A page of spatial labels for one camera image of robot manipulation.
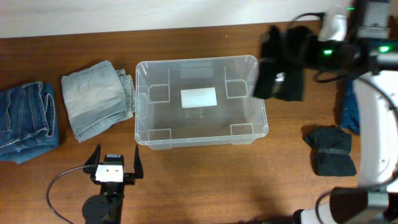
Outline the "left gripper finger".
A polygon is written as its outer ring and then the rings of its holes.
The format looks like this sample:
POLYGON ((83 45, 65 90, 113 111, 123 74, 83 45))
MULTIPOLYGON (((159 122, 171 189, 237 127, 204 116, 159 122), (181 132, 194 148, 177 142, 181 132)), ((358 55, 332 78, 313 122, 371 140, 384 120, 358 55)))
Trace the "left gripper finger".
POLYGON ((142 166, 138 145, 136 145, 135 151, 134 151, 134 176, 135 176, 135 179, 143 179, 144 178, 144 169, 142 166))
POLYGON ((96 172, 96 168, 99 165, 100 161, 100 154, 101 154, 101 144, 97 144, 96 149, 84 164, 83 168, 84 173, 96 172))

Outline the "black garment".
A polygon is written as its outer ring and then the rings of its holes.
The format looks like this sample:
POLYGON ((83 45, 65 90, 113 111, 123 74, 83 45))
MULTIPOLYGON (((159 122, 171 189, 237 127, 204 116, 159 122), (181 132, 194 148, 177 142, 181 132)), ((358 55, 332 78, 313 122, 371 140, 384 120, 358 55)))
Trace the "black garment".
POLYGON ((303 66, 298 59, 304 43, 312 34, 305 26, 294 27, 286 32, 271 26, 268 33, 262 36, 254 97, 264 100, 303 100, 303 66))

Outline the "blue garment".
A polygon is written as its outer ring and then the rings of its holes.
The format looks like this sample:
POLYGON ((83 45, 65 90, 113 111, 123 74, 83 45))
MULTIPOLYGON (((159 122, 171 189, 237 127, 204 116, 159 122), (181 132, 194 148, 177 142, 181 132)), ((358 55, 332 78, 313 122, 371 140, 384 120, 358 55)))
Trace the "blue garment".
POLYGON ((359 108, 352 79, 346 79, 345 81, 339 127, 349 129, 355 134, 360 134, 359 108))

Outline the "light blue jeans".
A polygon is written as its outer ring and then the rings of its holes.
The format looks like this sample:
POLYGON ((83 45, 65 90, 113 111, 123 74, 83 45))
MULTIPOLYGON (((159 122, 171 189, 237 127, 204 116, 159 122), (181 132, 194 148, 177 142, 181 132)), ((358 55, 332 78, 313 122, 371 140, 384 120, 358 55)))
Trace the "light blue jeans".
POLYGON ((62 94, 75 139, 87 141, 136 111, 132 76, 105 60, 63 76, 62 94))

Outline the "dark teal garment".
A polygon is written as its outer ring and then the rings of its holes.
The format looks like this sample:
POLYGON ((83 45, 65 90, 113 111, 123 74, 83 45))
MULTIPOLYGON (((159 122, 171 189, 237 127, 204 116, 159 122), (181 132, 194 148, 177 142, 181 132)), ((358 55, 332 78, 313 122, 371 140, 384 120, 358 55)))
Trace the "dark teal garment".
POLYGON ((338 127, 320 127, 303 140, 315 151, 313 167, 318 176, 349 177, 357 170, 350 156, 352 135, 338 127))

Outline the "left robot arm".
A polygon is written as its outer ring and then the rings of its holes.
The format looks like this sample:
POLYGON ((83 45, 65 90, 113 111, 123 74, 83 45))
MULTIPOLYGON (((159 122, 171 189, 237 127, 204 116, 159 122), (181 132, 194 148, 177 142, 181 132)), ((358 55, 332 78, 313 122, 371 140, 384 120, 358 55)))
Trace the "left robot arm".
POLYGON ((134 151, 134 172, 124 172, 124 156, 107 154, 100 162, 101 146, 96 149, 84 164, 83 172, 90 176, 95 185, 100 186, 97 195, 89 197, 82 207, 85 223, 120 224, 123 210, 124 189, 135 185, 137 179, 144 178, 144 169, 139 148, 134 151))

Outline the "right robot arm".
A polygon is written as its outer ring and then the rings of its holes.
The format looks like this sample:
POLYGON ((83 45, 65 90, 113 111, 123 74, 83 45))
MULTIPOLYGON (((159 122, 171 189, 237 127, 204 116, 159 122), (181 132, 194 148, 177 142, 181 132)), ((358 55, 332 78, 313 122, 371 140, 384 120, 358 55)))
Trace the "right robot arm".
POLYGON ((335 187, 313 209, 294 213, 295 223, 397 222, 397 41, 389 37, 389 1, 353 1, 329 12, 316 40, 295 64, 338 72, 353 80, 359 110, 361 163, 356 187, 335 187))

